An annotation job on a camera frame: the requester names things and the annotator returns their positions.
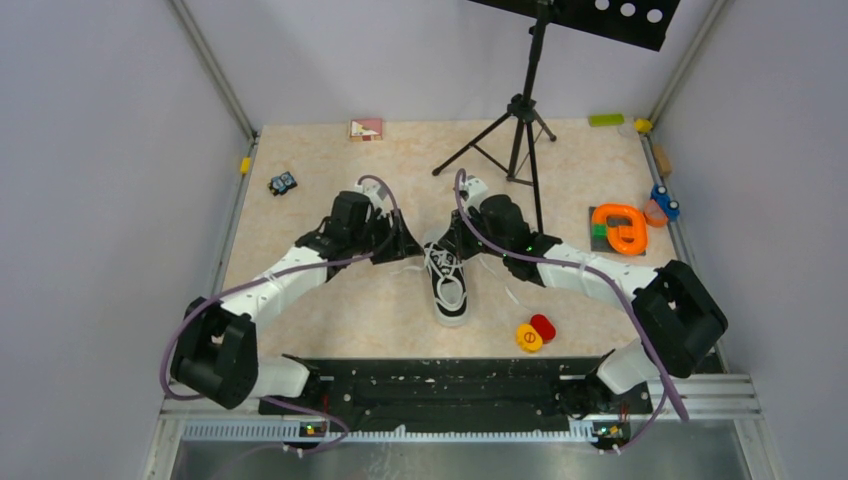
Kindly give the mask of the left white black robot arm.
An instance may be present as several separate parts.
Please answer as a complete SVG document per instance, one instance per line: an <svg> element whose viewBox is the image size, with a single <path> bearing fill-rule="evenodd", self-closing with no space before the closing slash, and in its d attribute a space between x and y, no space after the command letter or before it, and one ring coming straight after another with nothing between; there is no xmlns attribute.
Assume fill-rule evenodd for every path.
<svg viewBox="0 0 848 480"><path fill-rule="evenodd" d="M314 410L321 388L309 379L310 369L292 357L261 359L260 333L304 294L355 262L377 265L422 255L400 210L384 204L389 197L383 190L340 192L319 226L298 238L269 270L192 302L169 342L170 357L161 372L167 395L205 398L225 409L249 398L282 396L297 413Z"/></svg>

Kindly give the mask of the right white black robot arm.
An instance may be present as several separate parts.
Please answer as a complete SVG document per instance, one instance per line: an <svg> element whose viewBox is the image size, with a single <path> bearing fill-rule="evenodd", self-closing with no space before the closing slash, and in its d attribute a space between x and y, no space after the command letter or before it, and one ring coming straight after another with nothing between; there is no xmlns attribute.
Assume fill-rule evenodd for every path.
<svg viewBox="0 0 848 480"><path fill-rule="evenodd" d="M614 411L647 380L689 377L728 328L690 265L646 267L580 251L532 230L504 194L458 207L448 230L424 251L437 308L449 322L466 311L463 263L478 254L500 257L521 281L582 293L627 314L636 339L607 354L586 385L589 404L600 412Z"/></svg>

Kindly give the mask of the white shoelace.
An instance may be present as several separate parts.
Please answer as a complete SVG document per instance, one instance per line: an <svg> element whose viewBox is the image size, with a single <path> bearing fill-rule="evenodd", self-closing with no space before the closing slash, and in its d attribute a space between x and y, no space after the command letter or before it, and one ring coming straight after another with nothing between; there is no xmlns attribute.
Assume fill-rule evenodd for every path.
<svg viewBox="0 0 848 480"><path fill-rule="evenodd" d="M468 288L464 263L454 253L435 242L423 247L423 265L407 266L391 272L425 271L430 279L436 312L448 320L458 320L467 312Z"/></svg>

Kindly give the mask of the black white canvas sneaker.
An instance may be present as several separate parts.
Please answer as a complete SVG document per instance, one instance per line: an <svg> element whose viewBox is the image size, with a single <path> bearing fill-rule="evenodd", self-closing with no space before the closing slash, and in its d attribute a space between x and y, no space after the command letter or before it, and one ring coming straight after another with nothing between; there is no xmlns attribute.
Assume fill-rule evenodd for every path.
<svg viewBox="0 0 848 480"><path fill-rule="evenodd" d="M468 288L462 261L441 239L446 230L432 229L424 238L424 268L430 278L434 309L441 325L460 327L467 321Z"/></svg>

